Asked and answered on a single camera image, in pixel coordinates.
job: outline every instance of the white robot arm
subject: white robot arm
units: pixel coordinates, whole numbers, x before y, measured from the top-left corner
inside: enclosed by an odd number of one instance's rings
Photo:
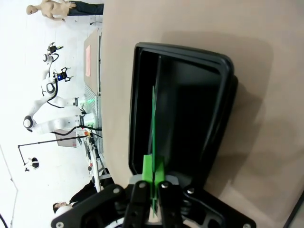
[[[66,118],[59,118],[44,123],[37,124],[34,120],[35,113],[45,104],[49,103],[52,100],[52,106],[63,108],[67,106],[78,106],[82,108],[84,104],[84,99],[81,98],[72,98],[72,99],[63,99],[57,96],[58,82],[61,80],[69,81],[70,77],[67,76],[66,71],[68,68],[61,69],[60,73],[54,73],[50,75],[50,68],[54,61],[59,57],[56,50],[61,49],[62,47],[54,46],[54,43],[51,43],[48,47],[47,54],[43,56],[43,61],[47,64],[46,69],[42,73],[42,97],[33,102],[32,107],[24,118],[23,125],[30,132],[36,132],[38,134],[44,134],[53,132],[59,129],[70,129],[73,127],[78,127],[80,125],[91,125],[95,123],[95,118],[93,114],[81,115],[81,116],[72,116]]]

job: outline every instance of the mannequin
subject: mannequin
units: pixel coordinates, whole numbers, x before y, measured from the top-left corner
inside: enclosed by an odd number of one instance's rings
[[[90,16],[103,15],[104,4],[90,4],[82,1],[64,1],[59,2],[52,0],[43,0],[40,5],[27,7],[27,14],[34,14],[41,11],[44,17],[54,21],[65,22],[67,16]]]

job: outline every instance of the black tray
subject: black tray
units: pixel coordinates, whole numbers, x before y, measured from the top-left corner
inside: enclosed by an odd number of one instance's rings
[[[224,55],[173,45],[135,47],[130,108],[129,167],[143,171],[151,153],[152,87],[156,93],[156,154],[180,184],[204,185],[234,102],[238,80]]]

